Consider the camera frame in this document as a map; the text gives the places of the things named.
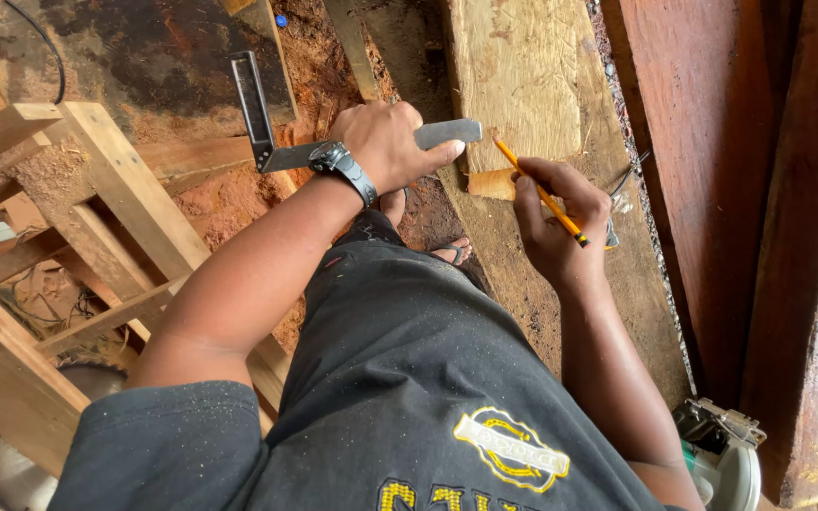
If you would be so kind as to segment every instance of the wristwatch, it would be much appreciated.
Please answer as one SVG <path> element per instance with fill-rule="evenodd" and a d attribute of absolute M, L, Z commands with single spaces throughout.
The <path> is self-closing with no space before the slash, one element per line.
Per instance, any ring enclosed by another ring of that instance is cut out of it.
<path fill-rule="evenodd" d="M 308 157 L 308 168 L 322 174 L 339 174 L 356 188 L 365 203 L 365 209 L 377 199 L 377 189 L 370 178 L 362 172 L 356 160 L 342 142 L 328 140 L 319 145 Z"/>

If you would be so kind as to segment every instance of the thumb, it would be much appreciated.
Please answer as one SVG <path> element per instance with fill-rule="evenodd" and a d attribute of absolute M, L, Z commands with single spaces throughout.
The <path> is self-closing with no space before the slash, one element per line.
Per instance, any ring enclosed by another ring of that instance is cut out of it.
<path fill-rule="evenodd" d="M 516 221 L 520 225 L 520 238 L 524 242 L 539 238 L 544 230 L 542 200 L 535 188 L 535 180 L 529 176 L 520 176 L 516 180 L 516 199 L 514 199 Z"/>
<path fill-rule="evenodd" d="M 425 162 L 431 170 L 449 165 L 462 154 L 465 143 L 462 140 L 448 140 L 435 145 L 425 152 Z"/>

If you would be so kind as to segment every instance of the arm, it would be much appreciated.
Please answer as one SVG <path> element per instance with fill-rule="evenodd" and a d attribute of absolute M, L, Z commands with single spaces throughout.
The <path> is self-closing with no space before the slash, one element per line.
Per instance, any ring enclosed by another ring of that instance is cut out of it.
<path fill-rule="evenodd" d="M 568 164 L 520 158 L 520 236 L 561 302 L 563 386 L 663 504 L 702 509 L 665 401 L 642 365 L 605 278 L 611 199 Z M 593 245 L 580 248 L 556 218 L 542 217 L 534 179 L 563 199 Z"/>
<path fill-rule="evenodd" d="M 428 151 L 415 145 L 422 117 L 383 101 L 340 113 L 331 137 L 342 141 L 380 194 L 450 163 L 463 144 Z M 206 380 L 251 386 L 245 358 L 301 295 L 330 241 L 362 209 L 337 176 L 314 176 L 286 201 L 222 245 L 166 308 L 128 380 L 162 387 Z"/>

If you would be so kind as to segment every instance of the foot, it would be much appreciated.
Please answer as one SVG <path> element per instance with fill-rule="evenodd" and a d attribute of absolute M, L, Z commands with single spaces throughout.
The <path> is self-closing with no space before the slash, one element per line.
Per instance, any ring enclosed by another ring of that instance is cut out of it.
<path fill-rule="evenodd" d="M 381 213 L 387 216 L 394 228 L 400 225 L 405 210 L 406 192 L 404 190 L 381 195 Z"/>
<path fill-rule="evenodd" d="M 438 248 L 437 250 L 432 250 L 431 253 L 438 256 L 440 259 L 443 259 L 450 264 L 456 264 L 457 266 L 461 265 L 463 261 L 471 256 L 471 245 L 469 245 L 469 238 L 460 238 L 452 243 L 449 243 L 449 245 L 462 250 L 458 261 L 456 261 L 456 250 L 452 248 Z"/>

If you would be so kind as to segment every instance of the pencil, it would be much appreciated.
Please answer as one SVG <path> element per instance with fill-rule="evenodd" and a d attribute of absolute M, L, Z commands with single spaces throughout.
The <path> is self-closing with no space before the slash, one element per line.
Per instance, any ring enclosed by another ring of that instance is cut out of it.
<path fill-rule="evenodd" d="M 527 174 L 523 172 L 523 169 L 520 168 L 520 164 L 517 162 L 514 154 L 510 152 L 510 149 L 508 149 L 503 142 L 501 142 L 501 139 L 497 138 L 496 136 L 492 136 L 491 138 L 494 140 L 494 145 L 497 145 L 497 148 L 500 149 L 501 153 L 504 153 L 504 156 L 510 160 L 510 164 L 514 166 L 518 173 L 520 173 L 520 176 L 527 176 Z M 563 213 L 561 206 L 554 202 L 551 195 L 549 195 L 547 191 L 544 191 L 544 188 L 542 188 L 538 182 L 535 183 L 535 188 L 538 189 L 538 196 L 541 197 L 542 201 L 548 205 L 548 209 L 551 210 L 554 216 L 557 216 L 557 219 L 560 220 L 561 224 L 567 228 L 567 231 L 573 235 L 576 243 L 580 244 L 580 247 L 582 248 L 588 247 L 590 245 L 589 238 L 586 238 L 583 231 L 581 231 L 579 227 L 576 227 L 574 221 Z"/>

